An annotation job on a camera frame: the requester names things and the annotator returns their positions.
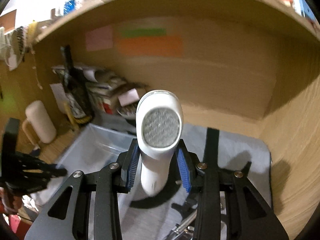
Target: gray textured oval surface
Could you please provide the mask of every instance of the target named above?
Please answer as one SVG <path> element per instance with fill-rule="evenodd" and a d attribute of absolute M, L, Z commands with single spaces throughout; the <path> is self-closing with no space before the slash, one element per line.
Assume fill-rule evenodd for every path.
<path fill-rule="evenodd" d="M 172 145 L 178 137 L 179 130 L 179 117 L 169 108 L 151 110 L 146 114 L 142 123 L 145 142 L 155 148 Z"/>

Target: dark glass bottle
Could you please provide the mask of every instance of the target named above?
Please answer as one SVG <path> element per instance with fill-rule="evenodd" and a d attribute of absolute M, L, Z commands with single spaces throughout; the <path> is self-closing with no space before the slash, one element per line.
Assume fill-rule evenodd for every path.
<path fill-rule="evenodd" d="M 89 100 L 86 78 L 81 69 L 73 66 L 70 46 L 61 47 L 64 58 L 65 73 L 63 76 L 63 89 L 69 100 L 71 112 L 79 124 L 86 124 L 94 117 L 94 112 Z"/>

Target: green paper strip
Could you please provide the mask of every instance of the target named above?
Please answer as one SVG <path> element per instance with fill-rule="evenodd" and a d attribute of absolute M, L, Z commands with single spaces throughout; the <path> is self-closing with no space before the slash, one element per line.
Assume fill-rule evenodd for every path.
<path fill-rule="evenodd" d="M 153 29 L 134 29 L 134 30 L 122 30 L 122 38 L 137 38 L 137 37 L 149 37 L 149 36 L 166 36 L 167 30 L 160 28 Z"/>

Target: pink sticky note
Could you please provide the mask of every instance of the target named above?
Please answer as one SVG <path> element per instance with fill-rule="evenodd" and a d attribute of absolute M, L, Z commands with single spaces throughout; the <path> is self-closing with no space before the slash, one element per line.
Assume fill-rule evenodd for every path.
<path fill-rule="evenodd" d="M 111 25 L 87 32 L 85 34 L 85 45 L 87 51 L 111 49 L 113 47 Z"/>

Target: bottle label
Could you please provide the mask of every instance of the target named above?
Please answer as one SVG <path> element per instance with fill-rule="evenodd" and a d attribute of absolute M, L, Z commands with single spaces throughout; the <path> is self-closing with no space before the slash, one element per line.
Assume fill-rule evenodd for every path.
<path fill-rule="evenodd" d="M 82 110 L 81 106 L 79 106 L 79 104 L 77 103 L 77 101 L 75 100 L 73 95 L 71 93 L 66 93 L 66 96 L 69 100 L 69 105 L 70 105 L 72 115 L 76 119 L 81 119 L 81 118 L 86 117 L 86 114 Z"/>

